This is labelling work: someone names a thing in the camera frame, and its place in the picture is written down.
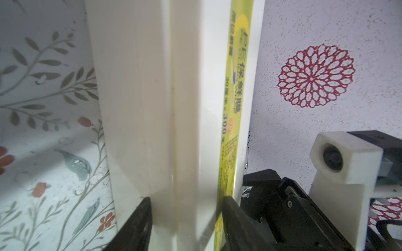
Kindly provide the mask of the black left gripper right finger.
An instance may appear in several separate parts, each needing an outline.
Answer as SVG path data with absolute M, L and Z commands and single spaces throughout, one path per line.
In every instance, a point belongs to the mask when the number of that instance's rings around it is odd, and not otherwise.
M 276 240 L 268 222 L 254 220 L 232 197 L 222 203 L 225 245 L 223 251 L 275 251 Z

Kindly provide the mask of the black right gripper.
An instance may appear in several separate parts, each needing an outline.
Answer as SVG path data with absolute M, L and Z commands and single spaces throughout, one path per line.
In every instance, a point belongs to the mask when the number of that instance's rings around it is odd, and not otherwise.
M 351 251 L 353 247 L 298 183 L 267 169 L 244 175 L 240 207 L 269 244 L 283 251 Z

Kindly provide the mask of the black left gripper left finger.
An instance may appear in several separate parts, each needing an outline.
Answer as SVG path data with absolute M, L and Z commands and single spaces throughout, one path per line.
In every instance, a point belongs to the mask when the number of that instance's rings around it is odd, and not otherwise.
M 103 251 L 147 251 L 152 226 L 151 199 L 145 197 Z

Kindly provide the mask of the cream wrap dispenser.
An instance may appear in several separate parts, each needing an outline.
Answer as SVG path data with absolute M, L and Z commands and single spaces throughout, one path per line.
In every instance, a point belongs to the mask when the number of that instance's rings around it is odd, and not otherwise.
M 240 201 L 264 1 L 172 1 L 176 251 L 223 243 L 224 196 Z

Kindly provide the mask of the cream dispenser bottom tray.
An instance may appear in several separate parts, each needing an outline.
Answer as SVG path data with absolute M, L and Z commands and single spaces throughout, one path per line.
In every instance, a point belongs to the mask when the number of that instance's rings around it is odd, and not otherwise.
M 87 1 L 117 227 L 145 197 L 149 249 L 175 240 L 169 1 Z

